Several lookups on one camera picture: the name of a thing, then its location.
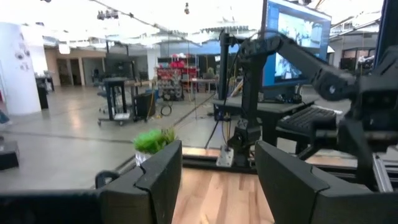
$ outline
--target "wooden surface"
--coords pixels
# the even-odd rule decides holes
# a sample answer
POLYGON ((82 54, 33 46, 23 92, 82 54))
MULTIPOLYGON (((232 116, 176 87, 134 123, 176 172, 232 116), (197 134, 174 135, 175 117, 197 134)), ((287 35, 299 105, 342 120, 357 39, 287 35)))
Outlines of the wooden surface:
MULTIPOLYGON (((218 156, 218 150, 183 149, 218 156)), ((345 165, 337 157, 311 157, 312 164, 345 165)), ((173 224, 271 224, 274 219, 256 175, 183 169, 173 224)))

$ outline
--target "concrete floor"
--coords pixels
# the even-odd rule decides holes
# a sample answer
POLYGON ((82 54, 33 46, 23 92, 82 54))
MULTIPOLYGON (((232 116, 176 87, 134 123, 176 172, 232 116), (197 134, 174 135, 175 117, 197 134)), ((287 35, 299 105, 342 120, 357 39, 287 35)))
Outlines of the concrete floor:
POLYGON ((202 93, 191 102, 175 102, 169 117, 148 123, 120 127, 103 122, 99 127, 98 117, 104 115, 98 108, 105 100, 97 91, 57 88, 48 95, 49 110, 11 116, 13 125, 1 132, 7 141, 18 142, 20 167, 0 172, 0 190, 89 188, 99 171, 113 170, 134 156, 131 141, 139 133, 174 125, 211 96, 202 93))

